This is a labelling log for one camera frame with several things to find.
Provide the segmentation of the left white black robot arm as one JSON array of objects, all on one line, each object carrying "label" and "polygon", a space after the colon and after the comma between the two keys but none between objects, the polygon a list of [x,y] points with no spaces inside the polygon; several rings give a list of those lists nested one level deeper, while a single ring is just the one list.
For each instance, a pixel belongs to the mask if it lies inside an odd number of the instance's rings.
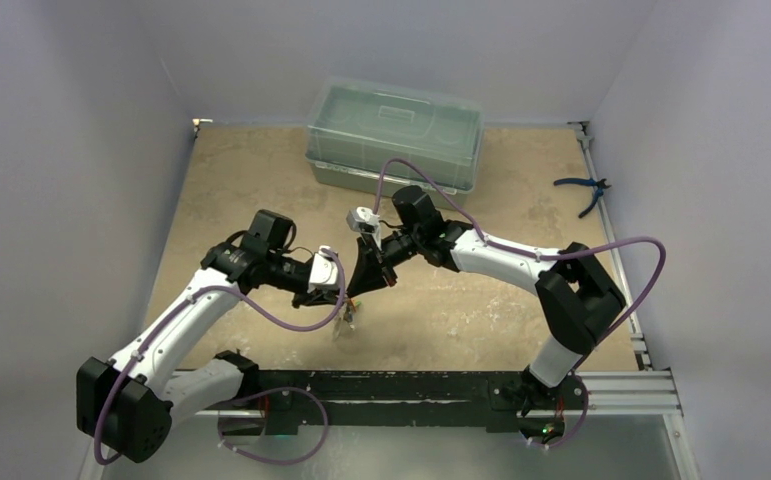
[{"label": "left white black robot arm", "polygon": [[295,387],[265,389],[259,367],[240,353],[224,351],[181,377],[174,372],[208,330],[239,303],[271,323],[299,332],[249,296],[262,285],[296,299],[325,300],[333,310],[306,326],[318,330],[334,320],[347,299],[338,254],[328,246],[305,262],[290,257],[297,227],[293,220],[258,211],[250,226],[210,248],[175,301],[135,340],[105,360],[89,358],[76,377],[77,426],[93,439],[95,460],[109,465],[125,456],[150,458],[174,426],[206,407],[228,402],[245,409]]}]

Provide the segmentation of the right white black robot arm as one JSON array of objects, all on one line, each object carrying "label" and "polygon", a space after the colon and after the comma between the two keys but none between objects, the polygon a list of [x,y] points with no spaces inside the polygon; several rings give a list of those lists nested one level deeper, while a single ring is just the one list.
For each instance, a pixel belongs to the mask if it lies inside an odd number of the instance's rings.
[{"label": "right white black robot arm", "polygon": [[388,236],[372,209],[355,207],[347,223],[358,233],[357,261],[347,294],[392,287],[396,267],[415,256],[453,272],[483,275],[535,295],[550,331],[539,353],[499,397],[521,412],[560,406],[562,383],[586,359],[626,305],[619,288],[583,244],[567,248],[528,247],[480,233],[470,223],[443,217],[418,186],[392,197],[401,221]]}]

